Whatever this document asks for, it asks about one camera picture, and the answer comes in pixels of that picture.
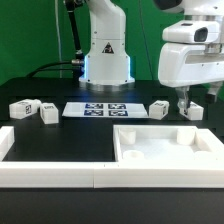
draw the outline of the blue led light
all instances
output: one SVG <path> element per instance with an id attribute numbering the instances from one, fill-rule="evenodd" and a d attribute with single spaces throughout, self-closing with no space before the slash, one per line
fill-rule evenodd
<path id="1" fill-rule="evenodd" d="M 128 57 L 128 79 L 131 80 L 131 58 Z"/>
<path id="2" fill-rule="evenodd" d="M 84 79 L 87 79 L 87 64 L 88 64 L 88 60 L 87 60 L 87 56 L 85 56 L 85 60 L 84 60 L 84 75 L 83 75 Z"/>

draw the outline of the warning label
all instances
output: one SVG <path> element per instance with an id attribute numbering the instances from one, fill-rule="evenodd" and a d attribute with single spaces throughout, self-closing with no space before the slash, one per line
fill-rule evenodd
<path id="1" fill-rule="evenodd" d="M 104 48 L 103 52 L 104 54 L 114 54 L 113 48 L 111 44 L 108 42 L 107 46 Z"/>

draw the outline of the fiducial marker sheet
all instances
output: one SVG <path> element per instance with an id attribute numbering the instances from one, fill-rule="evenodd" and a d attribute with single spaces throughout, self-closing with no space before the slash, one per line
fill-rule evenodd
<path id="1" fill-rule="evenodd" d="M 62 116 L 101 118 L 148 118 L 143 104 L 68 102 Z"/>

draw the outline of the cable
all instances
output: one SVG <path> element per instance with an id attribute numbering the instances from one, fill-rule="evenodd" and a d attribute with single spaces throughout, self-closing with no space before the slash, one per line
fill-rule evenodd
<path id="1" fill-rule="evenodd" d="M 74 42 L 74 46 L 75 46 L 75 50 L 76 50 L 76 55 L 75 55 L 76 59 L 84 59 L 84 55 L 82 52 L 80 39 L 79 39 L 78 27 L 77 27 L 77 23 L 76 23 L 75 14 L 74 14 L 75 9 L 77 7 L 79 7 L 79 5 L 74 4 L 74 0 L 65 0 L 64 3 L 65 3 L 65 7 L 67 9 L 67 12 L 68 12 L 70 25 L 71 25 L 71 29 L 72 29 L 73 42 Z"/>
<path id="2" fill-rule="evenodd" d="M 58 0 L 55 0 L 55 20 L 56 20 L 56 30 L 58 37 L 58 54 L 59 61 L 62 61 L 62 46 L 61 46 L 61 34 L 60 34 L 60 25 L 59 25 L 59 15 L 58 15 Z"/>
<path id="3" fill-rule="evenodd" d="M 74 68 L 52 68 L 52 69 L 39 69 L 36 70 L 35 73 L 33 73 L 33 76 L 37 74 L 38 72 L 52 72 L 52 71 L 73 71 Z"/>
<path id="4" fill-rule="evenodd" d="M 45 68 L 49 68 L 49 67 L 52 67 L 52 66 L 56 66 L 56 65 L 72 65 L 72 62 L 71 61 L 62 61 L 62 62 L 54 62 L 54 63 L 46 64 L 46 65 L 43 65 L 43 66 L 37 68 L 36 70 L 30 72 L 26 77 L 27 78 L 32 78 L 40 70 L 43 70 Z"/>
<path id="5" fill-rule="evenodd" d="M 154 75 L 152 72 L 152 64 L 149 56 L 149 48 L 146 40 L 146 34 L 145 34 L 145 27 L 144 27 L 144 22 L 143 22 L 143 14 L 142 14 L 142 1 L 138 0 L 138 5 L 139 5 L 139 15 L 140 15 L 140 21 L 141 21 L 141 27 L 142 27 L 142 33 L 143 33 L 143 38 L 144 38 L 144 44 L 145 44 L 145 49 L 146 49 L 146 55 L 147 55 L 147 60 L 148 60 L 148 65 L 149 65 L 149 71 L 152 76 L 152 80 L 154 80 Z"/>

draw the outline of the black panel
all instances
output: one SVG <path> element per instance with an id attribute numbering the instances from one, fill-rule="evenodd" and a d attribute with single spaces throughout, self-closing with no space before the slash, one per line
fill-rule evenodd
<path id="1" fill-rule="evenodd" d="M 182 23 L 181 26 L 192 26 L 192 23 Z"/>
<path id="2" fill-rule="evenodd" d="M 194 41 L 205 42 L 207 37 L 208 37 L 208 29 L 204 27 L 195 32 Z"/>
<path id="3" fill-rule="evenodd" d="M 180 5 L 182 0 L 154 0 L 156 6 L 161 10 L 172 9 Z"/>
<path id="4" fill-rule="evenodd" d="M 15 126 L 16 143 L 8 161 L 31 157 L 39 160 L 43 156 L 45 160 L 57 157 L 56 161 L 67 161 L 67 155 L 70 160 L 79 157 L 85 161 L 112 161 L 114 124 L 196 125 L 198 128 L 209 128 L 224 142 L 224 103 L 218 100 L 216 104 L 206 106 L 206 92 L 202 86 L 191 88 L 192 101 L 205 108 L 205 116 L 202 121 L 188 121 L 176 111 L 175 90 L 158 82 L 137 81 L 134 90 L 109 94 L 79 89 L 70 79 L 10 80 L 0 87 L 0 126 Z M 23 120 L 5 121 L 8 112 L 4 111 L 8 110 L 8 103 L 26 98 L 54 102 L 60 115 L 67 101 L 151 104 L 160 99 L 168 100 L 170 108 L 168 116 L 161 121 L 65 119 L 60 116 L 59 125 L 44 125 L 37 114 Z M 0 224 L 219 224 L 224 220 L 224 189 L 14 188 L 0 189 L 0 201 Z"/>
<path id="5" fill-rule="evenodd" d="M 205 100 L 207 103 L 215 103 L 217 101 L 217 96 L 212 95 L 212 94 L 206 94 L 205 95 Z"/>

